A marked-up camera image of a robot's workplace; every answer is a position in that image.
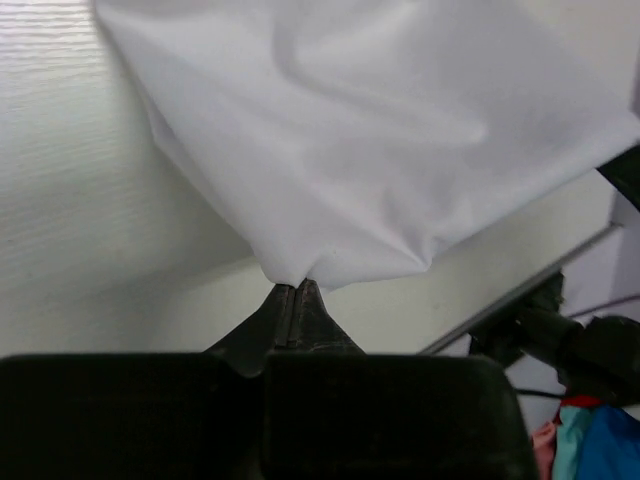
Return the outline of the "white t shirt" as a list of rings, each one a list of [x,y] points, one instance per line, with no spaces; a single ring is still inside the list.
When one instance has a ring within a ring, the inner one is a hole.
[[[99,1],[158,147],[273,282],[433,258],[639,123],[513,1]]]

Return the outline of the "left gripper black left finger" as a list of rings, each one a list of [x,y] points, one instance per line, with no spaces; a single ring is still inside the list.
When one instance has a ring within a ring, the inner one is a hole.
[[[257,479],[278,285],[203,352],[15,355],[1,362],[5,479]]]

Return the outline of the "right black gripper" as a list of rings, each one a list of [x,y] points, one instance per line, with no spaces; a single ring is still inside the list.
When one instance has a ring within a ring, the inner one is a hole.
[[[597,168],[636,210],[640,209],[640,146],[638,144]]]

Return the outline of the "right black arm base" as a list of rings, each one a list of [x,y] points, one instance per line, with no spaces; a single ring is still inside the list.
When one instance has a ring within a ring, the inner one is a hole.
[[[560,313],[558,272],[474,326],[469,353],[507,368],[528,355],[550,367],[571,396],[614,406],[639,403],[639,323],[594,317],[583,325]]]

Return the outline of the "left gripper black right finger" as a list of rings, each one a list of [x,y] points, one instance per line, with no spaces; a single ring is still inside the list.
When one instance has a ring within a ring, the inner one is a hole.
[[[263,373],[268,479],[534,479],[517,395],[483,357],[279,350]]]

